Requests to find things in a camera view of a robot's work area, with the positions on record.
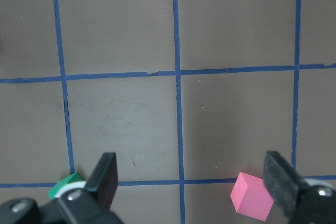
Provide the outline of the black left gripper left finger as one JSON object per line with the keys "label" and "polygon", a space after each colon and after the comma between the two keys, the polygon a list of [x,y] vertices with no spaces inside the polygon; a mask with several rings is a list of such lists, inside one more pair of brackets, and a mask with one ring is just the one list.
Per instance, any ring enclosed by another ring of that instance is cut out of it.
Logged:
{"label": "black left gripper left finger", "polygon": [[58,204],[66,223],[117,223],[110,207],[117,189],[115,153],[103,153],[82,188],[65,191]]}

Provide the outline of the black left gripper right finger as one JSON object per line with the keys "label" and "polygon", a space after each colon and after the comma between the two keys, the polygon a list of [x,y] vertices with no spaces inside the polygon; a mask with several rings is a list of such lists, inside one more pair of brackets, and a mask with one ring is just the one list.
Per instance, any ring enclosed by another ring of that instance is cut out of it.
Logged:
{"label": "black left gripper right finger", "polygon": [[335,223],[335,187],[303,178],[277,151],[267,151],[264,185],[288,223]]}

